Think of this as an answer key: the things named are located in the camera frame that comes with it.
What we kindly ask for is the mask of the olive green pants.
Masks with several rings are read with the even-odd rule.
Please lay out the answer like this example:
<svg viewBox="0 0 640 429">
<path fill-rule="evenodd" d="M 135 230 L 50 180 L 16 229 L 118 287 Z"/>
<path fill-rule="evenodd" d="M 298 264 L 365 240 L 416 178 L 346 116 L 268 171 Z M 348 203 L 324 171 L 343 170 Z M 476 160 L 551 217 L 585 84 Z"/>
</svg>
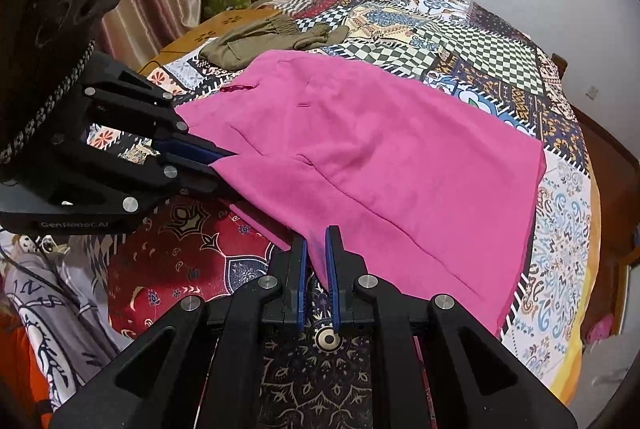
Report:
<svg viewBox="0 0 640 429">
<path fill-rule="evenodd" d="M 223 70 L 239 71 L 271 50 L 314 50 L 338 45 L 348 35 L 347 25 L 332 27 L 316 23 L 308 30 L 301 30 L 289 16 L 278 14 L 229 30 L 206 45 L 200 56 Z"/>
</svg>

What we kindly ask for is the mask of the wooden bed post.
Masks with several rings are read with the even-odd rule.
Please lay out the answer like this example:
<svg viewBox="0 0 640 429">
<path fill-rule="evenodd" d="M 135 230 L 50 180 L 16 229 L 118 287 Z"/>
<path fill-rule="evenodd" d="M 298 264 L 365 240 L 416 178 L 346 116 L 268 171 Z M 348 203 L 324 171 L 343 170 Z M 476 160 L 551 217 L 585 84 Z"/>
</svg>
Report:
<svg viewBox="0 0 640 429">
<path fill-rule="evenodd" d="M 553 53 L 551 56 L 551 61 L 554 63 L 556 69 L 558 70 L 559 78 L 562 79 L 567 69 L 567 60 L 562 58 L 562 56 L 559 56 L 559 54 Z"/>
</svg>

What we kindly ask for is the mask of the wooden lap desk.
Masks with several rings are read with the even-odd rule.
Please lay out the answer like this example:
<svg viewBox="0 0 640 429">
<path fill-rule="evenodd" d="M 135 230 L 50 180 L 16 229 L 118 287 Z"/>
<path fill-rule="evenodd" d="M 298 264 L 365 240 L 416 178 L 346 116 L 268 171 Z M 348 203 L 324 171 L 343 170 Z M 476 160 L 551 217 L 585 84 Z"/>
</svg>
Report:
<svg viewBox="0 0 640 429">
<path fill-rule="evenodd" d="M 196 48 L 206 44 L 209 39 L 221 36 L 229 30 L 234 30 L 245 24 L 270 18 L 270 16 L 278 15 L 279 13 L 279 10 L 273 8 L 220 12 L 164 47 L 152 60 L 149 60 L 145 66 L 142 66 L 138 73 L 142 76 L 148 76 L 155 67 L 166 65 L 181 58 L 181 56 L 185 56 Z"/>
</svg>

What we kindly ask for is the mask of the patchwork patterned bedspread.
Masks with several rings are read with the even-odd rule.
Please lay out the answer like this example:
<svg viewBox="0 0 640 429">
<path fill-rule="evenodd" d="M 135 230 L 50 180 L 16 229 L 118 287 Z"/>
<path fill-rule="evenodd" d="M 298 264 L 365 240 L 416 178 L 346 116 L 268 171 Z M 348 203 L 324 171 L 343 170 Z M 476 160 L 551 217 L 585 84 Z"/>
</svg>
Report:
<svg viewBox="0 0 640 429">
<path fill-rule="evenodd" d="M 582 369 L 598 267 L 599 198 L 558 70 L 469 0 L 273 0 L 301 30 L 346 30 L 244 72 L 203 56 L 214 32 L 143 74 L 182 100 L 192 131 L 233 154 L 239 203 L 176 197 L 136 233 L 89 241 L 122 342 L 186 295 L 233 293 L 293 232 L 308 238 L 302 334 L 269 340 L 260 421 L 367 428 L 369 344 L 334 333 L 324 233 L 342 231 L 404 293 L 450 293 L 561 401 Z"/>
</svg>

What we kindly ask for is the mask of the pink slipper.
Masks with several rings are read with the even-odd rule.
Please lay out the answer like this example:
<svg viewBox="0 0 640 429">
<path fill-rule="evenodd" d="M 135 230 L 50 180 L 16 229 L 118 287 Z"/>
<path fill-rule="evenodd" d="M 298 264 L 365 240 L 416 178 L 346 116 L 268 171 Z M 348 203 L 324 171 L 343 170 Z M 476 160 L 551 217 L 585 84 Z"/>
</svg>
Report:
<svg viewBox="0 0 640 429">
<path fill-rule="evenodd" d="M 611 336 L 612 327 L 614 324 L 614 315 L 612 313 L 608 313 L 603 316 L 602 319 L 599 319 L 598 322 L 594 323 L 587 331 L 586 342 L 588 345 L 592 345 L 600 340 L 604 340 Z"/>
</svg>

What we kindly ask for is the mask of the white wall socket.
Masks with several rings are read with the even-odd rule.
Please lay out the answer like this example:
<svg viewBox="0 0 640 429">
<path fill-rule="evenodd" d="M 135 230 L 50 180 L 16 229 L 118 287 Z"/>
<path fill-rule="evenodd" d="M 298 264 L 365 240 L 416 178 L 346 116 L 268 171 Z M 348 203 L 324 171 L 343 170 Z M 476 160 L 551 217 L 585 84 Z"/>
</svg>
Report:
<svg viewBox="0 0 640 429">
<path fill-rule="evenodd" d="M 599 89 L 598 89 L 598 88 L 596 88 L 596 87 L 590 87 L 590 88 L 588 89 L 588 91 L 586 92 L 586 96 L 587 96 L 589 99 L 594 100 L 594 99 L 597 97 L 598 93 L 599 93 Z"/>
</svg>

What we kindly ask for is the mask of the pink pants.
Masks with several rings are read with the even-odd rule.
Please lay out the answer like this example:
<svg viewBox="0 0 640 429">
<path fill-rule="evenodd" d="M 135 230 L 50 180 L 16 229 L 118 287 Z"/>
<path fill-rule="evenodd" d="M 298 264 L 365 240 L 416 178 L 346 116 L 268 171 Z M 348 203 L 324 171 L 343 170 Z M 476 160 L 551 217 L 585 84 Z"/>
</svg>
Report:
<svg viewBox="0 0 640 429">
<path fill-rule="evenodd" d="M 326 279 L 326 229 L 403 293 L 448 293 L 500 331 L 546 171 L 539 140 L 416 79 L 321 54 L 269 51 L 182 104 L 214 169 L 306 239 Z"/>
</svg>

